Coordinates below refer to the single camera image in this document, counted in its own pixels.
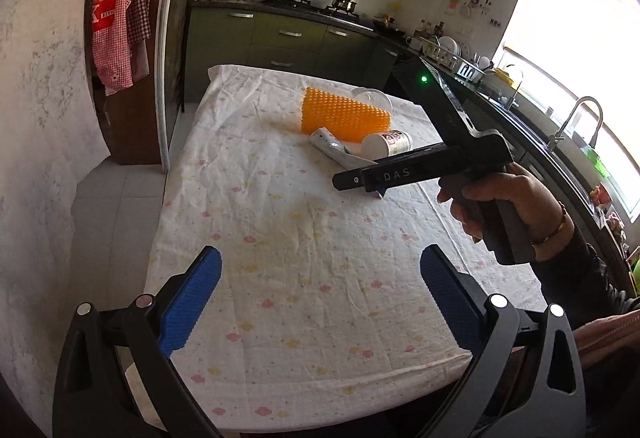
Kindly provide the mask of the dark sleeved right forearm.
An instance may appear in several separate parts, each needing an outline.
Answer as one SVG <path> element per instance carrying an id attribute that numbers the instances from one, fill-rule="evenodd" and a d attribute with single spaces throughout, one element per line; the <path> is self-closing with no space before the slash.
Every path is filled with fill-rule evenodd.
<path id="1" fill-rule="evenodd" d="M 565 310 L 573 329 L 639 309 L 638 297 L 614 287 L 608 266 L 578 229 L 560 253 L 530 265 L 546 301 Z"/>

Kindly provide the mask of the person's right hand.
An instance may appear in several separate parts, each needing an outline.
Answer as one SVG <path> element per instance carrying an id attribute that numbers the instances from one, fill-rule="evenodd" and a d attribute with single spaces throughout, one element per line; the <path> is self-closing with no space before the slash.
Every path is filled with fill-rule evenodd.
<path id="1" fill-rule="evenodd" d="M 510 202 L 527 229 L 538 263 L 560 254 L 573 239 L 575 225 L 560 201 L 518 163 L 463 186 L 461 193 L 469 201 Z"/>

